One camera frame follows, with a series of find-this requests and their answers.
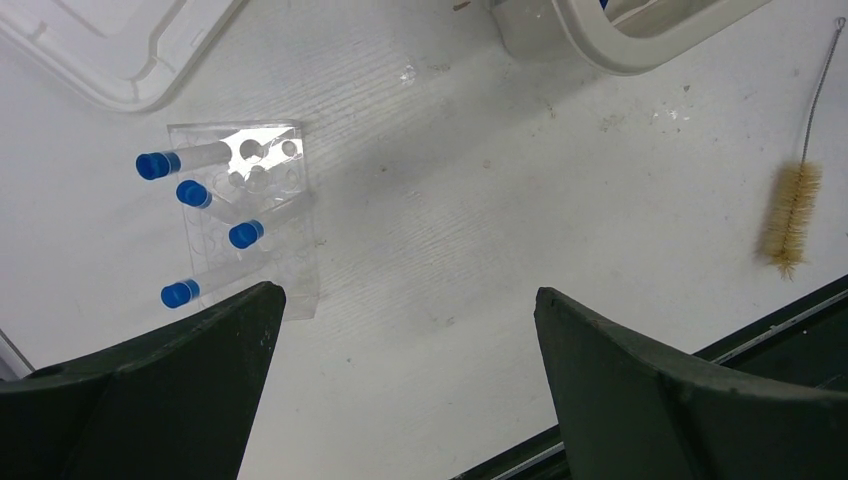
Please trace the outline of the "test tube brush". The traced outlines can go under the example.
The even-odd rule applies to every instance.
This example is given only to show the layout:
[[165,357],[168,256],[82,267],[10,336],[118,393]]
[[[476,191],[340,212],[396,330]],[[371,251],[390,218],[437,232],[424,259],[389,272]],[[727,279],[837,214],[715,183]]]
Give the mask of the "test tube brush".
[[844,16],[834,20],[833,36],[810,101],[800,155],[784,162],[775,176],[759,254],[785,281],[793,280],[797,268],[806,261],[806,240],[823,176],[822,168],[809,160],[810,142],[820,97],[846,24]]

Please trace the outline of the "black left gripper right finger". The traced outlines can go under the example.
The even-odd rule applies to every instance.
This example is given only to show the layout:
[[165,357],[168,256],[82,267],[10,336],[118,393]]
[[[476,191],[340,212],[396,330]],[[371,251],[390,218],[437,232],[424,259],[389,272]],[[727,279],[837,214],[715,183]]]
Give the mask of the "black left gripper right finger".
[[843,479],[847,397],[720,366],[539,289],[535,328],[576,479]]

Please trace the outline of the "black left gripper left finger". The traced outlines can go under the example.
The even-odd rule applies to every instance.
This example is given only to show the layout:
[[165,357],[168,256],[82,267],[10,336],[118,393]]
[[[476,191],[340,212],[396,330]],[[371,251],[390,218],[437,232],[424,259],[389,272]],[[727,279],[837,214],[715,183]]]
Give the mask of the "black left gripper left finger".
[[287,299],[261,282],[1,385],[5,479],[234,479]]

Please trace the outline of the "beige plastic tub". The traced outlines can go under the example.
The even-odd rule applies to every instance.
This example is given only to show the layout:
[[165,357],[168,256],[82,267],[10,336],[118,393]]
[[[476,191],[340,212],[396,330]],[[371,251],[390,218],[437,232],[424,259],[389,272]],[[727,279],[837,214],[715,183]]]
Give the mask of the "beige plastic tub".
[[517,60],[580,56],[612,75],[649,72],[716,35],[768,0],[508,0],[490,11]]

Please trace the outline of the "white plastic tub lid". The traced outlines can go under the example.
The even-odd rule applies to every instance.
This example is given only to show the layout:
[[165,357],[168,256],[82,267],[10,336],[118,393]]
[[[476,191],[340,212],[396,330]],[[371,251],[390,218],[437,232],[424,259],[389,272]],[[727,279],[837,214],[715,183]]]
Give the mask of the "white plastic tub lid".
[[88,101],[155,108],[240,7],[221,1],[4,1],[1,38]]

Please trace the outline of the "blue capped vial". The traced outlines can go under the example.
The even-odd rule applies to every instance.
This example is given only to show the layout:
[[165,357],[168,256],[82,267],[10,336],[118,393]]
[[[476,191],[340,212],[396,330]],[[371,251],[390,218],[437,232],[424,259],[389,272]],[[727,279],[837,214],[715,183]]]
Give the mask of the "blue capped vial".
[[176,309],[258,272],[263,266],[260,261],[222,265],[163,287],[160,300],[166,307]]
[[223,142],[191,146],[176,150],[140,154],[135,161],[137,173],[152,181],[179,172],[225,164],[231,160],[232,151]]
[[242,214],[238,207],[195,180],[181,181],[176,197],[182,204],[199,210],[229,225],[238,223]]
[[228,239],[237,249],[248,249],[267,234],[307,212],[315,203],[309,192],[301,192],[230,228]]

